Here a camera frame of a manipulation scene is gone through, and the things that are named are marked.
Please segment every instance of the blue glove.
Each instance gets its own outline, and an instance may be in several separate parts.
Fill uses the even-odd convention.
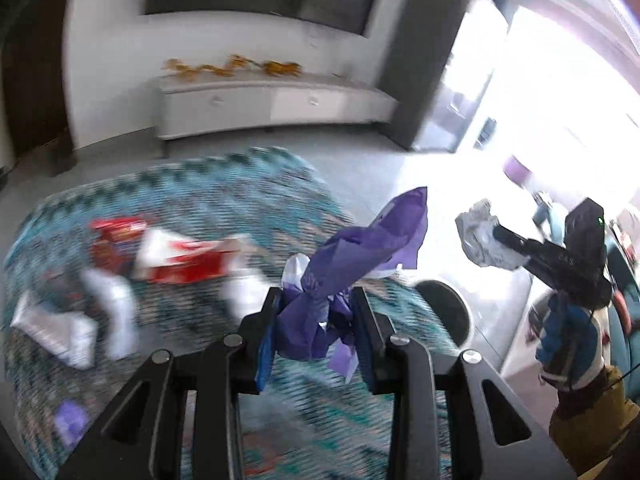
[[[542,378],[558,390],[578,390],[604,367],[602,329],[591,311],[558,293],[548,306],[536,350],[536,359],[543,364]]]

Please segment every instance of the gray tile floor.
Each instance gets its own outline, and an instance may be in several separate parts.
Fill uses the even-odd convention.
[[[453,223],[459,212],[489,196],[507,227],[534,235],[527,212],[534,208],[532,199],[509,182],[499,167],[478,152],[407,153],[375,129],[359,126],[246,130],[190,137],[172,142],[168,160],[221,155],[250,146],[282,146],[305,158],[361,224],[371,221],[394,195],[429,186],[430,227],[420,252],[420,268],[409,279],[436,277],[455,286],[473,313],[476,328],[471,345],[499,367],[526,302],[528,275],[473,266],[462,253]],[[153,131],[133,132],[78,150],[78,164],[56,177],[47,174],[45,154],[32,153],[10,173],[7,187],[0,192],[0,256],[4,258],[19,223],[37,201],[71,187],[165,162],[160,153]],[[3,298],[2,280],[0,277]],[[0,383],[0,420],[15,437],[12,412],[10,387]]]

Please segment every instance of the rug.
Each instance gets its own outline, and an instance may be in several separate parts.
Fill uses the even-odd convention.
[[[71,189],[39,204],[23,222],[5,262],[2,329],[6,378],[15,395],[15,423],[28,462],[42,480],[53,480],[70,452],[53,424],[62,401],[78,402],[95,419],[148,353],[117,362],[107,360],[101,325],[95,367],[75,370],[19,330],[9,328],[15,305],[22,292],[37,288],[46,273],[91,264],[88,247],[94,234],[88,229],[90,220],[133,215],[204,240],[249,234],[254,244],[251,265],[274,281],[289,255],[311,254],[339,228],[352,223],[314,170],[279,148],[156,166]],[[204,348],[212,338],[234,329],[218,299],[221,284],[222,279],[193,285],[132,282],[141,330],[156,333],[170,349]],[[431,349],[456,352],[437,316],[412,288],[398,280],[363,280],[359,285],[364,286],[373,309],[387,314],[396,330],[411,334]],[[385,477],[392,398],[369,395],[358,374],[344,384],[325,362],[277,358],[271,382],[257,399],[262,402],[258,415],[248,416],[250,427],[244,428],[250,478]],[[268,420],[260,416],[264,406],[273,407],[267,410],[273,412]],[[438,406],[441,469],[446,478],[450,477],[450,461],[442,398]],[[256,413],[250,403],[247,410]],[[290,435],[274,451],[265,446],[265,436],[278,427],[288,428]],[[187,446],[184,478],[190,476],[189,456]]]

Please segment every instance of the tv stand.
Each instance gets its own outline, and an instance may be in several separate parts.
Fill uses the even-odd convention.
[[[160,77],[158,86],[162,140],[281,124],[389,122],[396,108],[396,100],[383,91],[318,74],[203,73],[193,80],[169,75]]]

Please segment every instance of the dark brown door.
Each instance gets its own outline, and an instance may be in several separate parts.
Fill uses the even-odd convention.
[[[70,147],[62,75],[66,0],[32,0],[2,46],[2,86],[16,157],[52,140]]]

